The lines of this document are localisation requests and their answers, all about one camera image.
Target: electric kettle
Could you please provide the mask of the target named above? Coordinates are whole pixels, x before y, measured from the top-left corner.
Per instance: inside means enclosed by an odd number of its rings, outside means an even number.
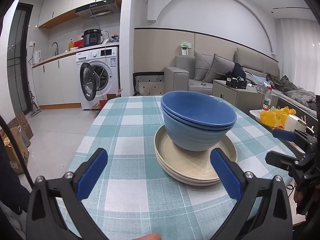
[[[36,50],[33,53],[33,64],[37,64],[39,63],[40,59],[41,59],[41,50]]]

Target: yellow bag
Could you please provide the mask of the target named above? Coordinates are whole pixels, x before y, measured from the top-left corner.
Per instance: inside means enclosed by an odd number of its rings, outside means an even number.
[[[260,121],[270,127],[283,128],[289,114],[295,115],[296,110],[287,106],[282,109],[272,108],[270,111],[260,113]]]

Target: beige plate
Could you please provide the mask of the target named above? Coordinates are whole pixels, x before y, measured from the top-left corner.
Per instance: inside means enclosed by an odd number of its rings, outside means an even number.
[[[203,182],[214,182],[219,177],[210,163],[210,153],[214,148],[221,148],[228,158],[236,162],[236,148],[225,135],[220,142],[206,151],[191,152],[175,145],[167,134],[165,126],[158,129],[154,137],[155,151],[157,158],[161,160],[175,174],[184,179],[191,179]]]
[[[173,177],[174,179],[182,182],[182,183],[185,183],[185,184],[188,184],[188,185],[193,185],[193,186],[209,186],[209,185],[213,185],[213,184],[216,184],[218,183],[220,180],[216,180],[216,181],[213,181],[213,182],[206,182],[206,183],[199,183],[199,182],[194,182],[194,181],[190,181],[190,180],[187,180],[187,179],[184,179],[184,178],[181,178],[178,174],[176,173],[173,173],[171,172],[169,169],[167,169],[163,163],[160,162],[160,160],[158,159],[159,161],[159,164],[160,166],[164,169],[164,171],[166,173],[168,173],[171,177]]]
[[[164,171],[166,171],[170,176],[174,177],[175,179],[187,183],[187,184],[191,184],[191,185],[197,185],[197,186],[206,186],[206,185],[212,185],[215,183],[218,183],[220,181],[220,179],[216,179],[216,180],[196,180],[196,179],[190,179],[187,178],[185,176],[182,176],[178,173],[176,173],[175,171],[173,171],[166,163],[164,163],[162,161],[162,158],[160,157],[159,154],[156,154],[157,160],[159,162],[159,164],[161,165],[161,167],[164,169]]]

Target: bottle label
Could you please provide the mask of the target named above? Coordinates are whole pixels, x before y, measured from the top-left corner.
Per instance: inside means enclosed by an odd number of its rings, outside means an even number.
[[[269,110],[270,105],[271,105],[271,100],[264,99],[262,109],[267,111],[267,110]]]

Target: sliding glass door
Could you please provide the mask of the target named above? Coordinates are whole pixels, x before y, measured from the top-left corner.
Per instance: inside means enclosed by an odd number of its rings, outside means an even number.
[[[19,3],[13,16],[7,51],[8,84],[16,115],[31,111],[28,87],[26,43],[32,5]]]

